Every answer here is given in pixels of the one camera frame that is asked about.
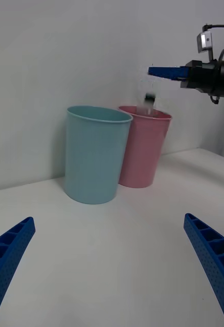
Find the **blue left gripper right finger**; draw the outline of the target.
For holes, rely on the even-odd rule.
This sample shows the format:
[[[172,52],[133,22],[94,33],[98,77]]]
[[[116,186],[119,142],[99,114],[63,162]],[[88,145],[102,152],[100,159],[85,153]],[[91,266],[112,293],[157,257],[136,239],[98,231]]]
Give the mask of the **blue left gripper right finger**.
[[[224,237],[190,213],[185,214],[184,230],[224,314]]]

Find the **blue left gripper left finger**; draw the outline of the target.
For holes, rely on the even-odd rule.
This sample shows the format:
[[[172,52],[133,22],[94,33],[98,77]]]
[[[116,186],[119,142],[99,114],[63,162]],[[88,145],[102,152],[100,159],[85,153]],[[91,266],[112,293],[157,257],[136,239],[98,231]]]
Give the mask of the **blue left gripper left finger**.
[[[27,217],[0,236],[0,306],[34,234],[34,220]]]

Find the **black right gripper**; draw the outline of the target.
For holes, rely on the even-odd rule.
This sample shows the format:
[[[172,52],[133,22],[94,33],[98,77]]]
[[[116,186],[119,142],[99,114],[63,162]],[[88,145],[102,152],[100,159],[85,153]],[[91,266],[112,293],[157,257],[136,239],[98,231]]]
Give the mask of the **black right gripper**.
[[[217,60],[208,63],[192,60],[180,67],[152,66],[148,69],[148,75],[181,81],[181,88],[184,89],[196,89],[208,95],[218,95],[220,64]]]

